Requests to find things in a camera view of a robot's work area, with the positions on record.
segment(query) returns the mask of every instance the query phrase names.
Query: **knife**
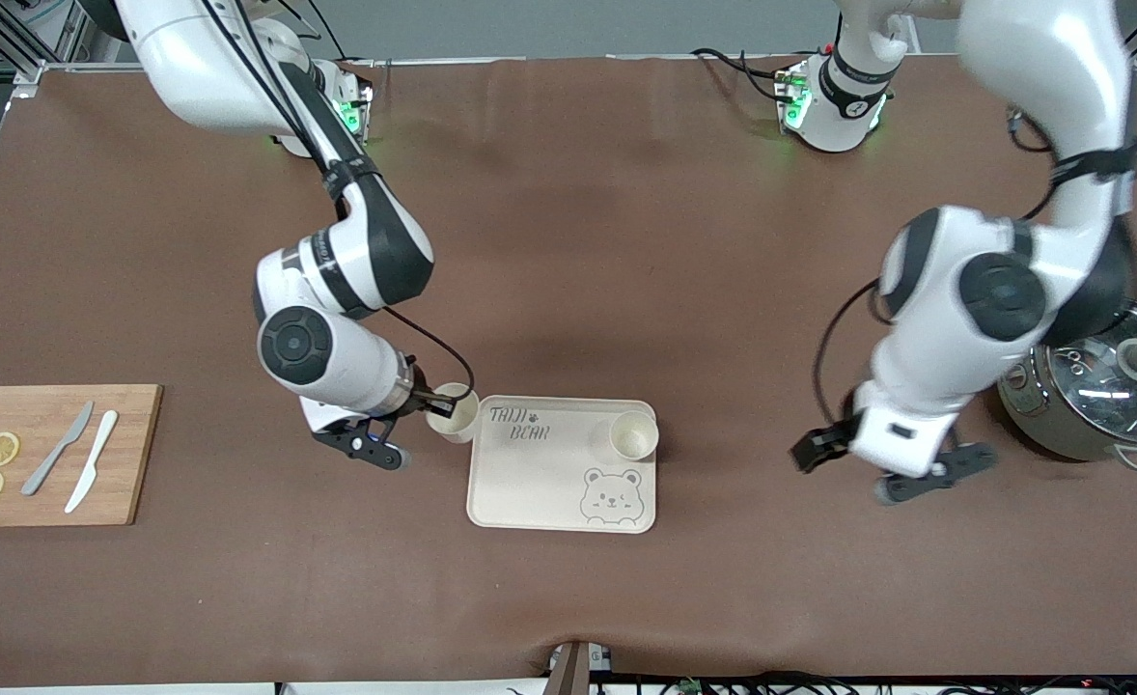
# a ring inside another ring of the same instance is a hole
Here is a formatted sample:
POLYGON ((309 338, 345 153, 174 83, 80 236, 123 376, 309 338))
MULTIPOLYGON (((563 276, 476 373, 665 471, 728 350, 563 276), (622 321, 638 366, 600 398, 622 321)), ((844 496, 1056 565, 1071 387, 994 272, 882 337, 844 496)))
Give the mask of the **knife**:
POLYGON ((63 513, 74 512, 75 507, 83 502, 84 494, 88 494, 92 483, 97 481, 97 458, 100 457, 101 449, 106 447, 106 439, 109 439, 110 432, 114 431, 114 423, 117 421, 118 411, 106 411, 106 414, 101 415, 101 424, 97 427, 97 439, 92 440, 92 452, 88 453, 84 472, 80 474, 80 482, 75 483, 75 491, 70 494, 70 500, 67 500, 66 508, 61 510, 63 513))
POLYGON ((49 470, 52 469, 53 463, 58 461, 58 456, 61 455, 61 450, 74 444, 75 440, 80 439, 80 435, 83 435, 84 428, 88 427, 88 419, 90 417, 92 417, 92 400, 84 404, 84 409, 80 411, 80 416, 75 419, 75 422, 70 423, 70 430, 67 430, 67 435, 61 436, 61 441, 55 446, 53 452, 49 452, 49 455, 44 457, 44 462, 41 462, 41 466, 35 471, 32 471, 32 475, 24 481, 24 488, 20 488, 20 494, 32 496, 32 494, 38 491, 38 489, 41 489, 41 483, 43 483, 47 475, 49 475, 49 470))

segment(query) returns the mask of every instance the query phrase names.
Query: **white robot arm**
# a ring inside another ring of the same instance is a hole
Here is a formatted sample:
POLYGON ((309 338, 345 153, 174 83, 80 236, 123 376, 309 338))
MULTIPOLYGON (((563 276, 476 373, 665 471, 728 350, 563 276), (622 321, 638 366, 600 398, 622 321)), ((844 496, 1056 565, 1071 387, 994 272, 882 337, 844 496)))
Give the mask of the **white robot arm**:
POLYGON ((839 35, 833 51, 789 67, 792 80, 777 88, 786 105, 782 127, 824 152, 858 146, 878 126, 886 88, 907 55, 896 39, 895 16, 958 16, 962 0, 835 0, 839 35))
POLYGON ((254 303, 264 369, 299 396, 317 440, 383 469, 408 454, 388 440, 397 417, 448 415, 413 357, 357 321, 422 293, 431 242, 388 189, 352 131, 365 126, 357 78, 309 60, 293 31, 250 0, 118 0, 131 43, 163 102, 186 123, 281 138, 310 155, 338 207, 338 223, 256 268, 254 303), (383 425, 370 435, 372 422, 383 425))
POLYGON ((877 463, 895 474, 878 488, 887 500, 987 468, 984 445, 939 454, 958 411, 1032 345, 1115 322, 1137 263, 1126 225, 1132 66, 1112 0, 968 0, 958 49, 968 72, 1053 144, 1053 220, 936 207, 896 238, 878 286, 894 329, 873 351, 872 378, 846 422, 794 449, 806 472, 848 449, 877 463))

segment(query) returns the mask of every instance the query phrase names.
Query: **white knife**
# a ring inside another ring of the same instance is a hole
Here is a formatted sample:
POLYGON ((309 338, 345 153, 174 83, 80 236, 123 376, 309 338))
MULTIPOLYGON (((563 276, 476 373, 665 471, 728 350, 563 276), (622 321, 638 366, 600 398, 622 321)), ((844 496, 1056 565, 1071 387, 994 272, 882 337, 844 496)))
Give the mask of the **white knife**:
POLYGON ((84 472, 80 474, 80 482, 75 483, 75 491, 70 494, 70 500, 67 500, 67 508, 61 510, 63 513, 74 512, 75 507, 84 500, 89 489, 92 489, 92 483, 97 481, 97 458, 100 457, 101 449, 106 447, 106 439, 109 439, 110 432, 114 431, 114 423, 117 421, 118 411, 106 411, 106 414, 101 415, 101 424, 97 427, 97 439, 92 440, 92 452, 88 453, 84 472))

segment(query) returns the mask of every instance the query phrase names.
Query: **bear illustration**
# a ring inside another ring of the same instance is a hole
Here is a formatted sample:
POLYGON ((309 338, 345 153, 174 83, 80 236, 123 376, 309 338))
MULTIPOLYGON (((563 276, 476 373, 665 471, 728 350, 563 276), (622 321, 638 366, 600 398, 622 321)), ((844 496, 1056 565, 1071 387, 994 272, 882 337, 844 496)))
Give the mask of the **bear illustration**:
POLYGON ((620 475, 606 475, 598 469, 586 471, 586 495, 581 498, 581 514, 587 522, 600 520, 605 524, 629 522, 642 518, 645 505, 638 485, 642 475, 626 470, 620 475))

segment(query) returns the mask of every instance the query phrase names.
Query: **gray knife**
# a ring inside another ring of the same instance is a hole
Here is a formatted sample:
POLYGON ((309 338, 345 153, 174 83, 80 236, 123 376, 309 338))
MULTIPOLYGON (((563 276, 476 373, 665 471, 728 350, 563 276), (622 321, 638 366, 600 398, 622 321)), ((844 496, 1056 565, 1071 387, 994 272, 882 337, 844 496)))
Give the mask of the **gray knife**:
POLYGON ((84 428, 88 427, 90 417, 92 417, 92 400, 84 404, 84 409, 80 411, 80 416, 75 419, 75 422, 70 423, 70 430, 67 430, 67 435, 61 436, 61 441, 58 441, 53 452, 49 452, 49 455, 44 457, 44 462, 41 462, 41 466, 35 471, 32 471, 32 475, 30 475, 24 482, 24 488, 20 488, 20 494, 32 496, 32 494, 38 491, 38 489, 41 489, 41 483, 43 483, 47 475, 49 475, 49 470, 53 469, 53 463, 58 461, 58 456, 61 455, 61 450, 70 444, 74 444, 75 440, 80 439, 80 435, 83 435, 84 428))

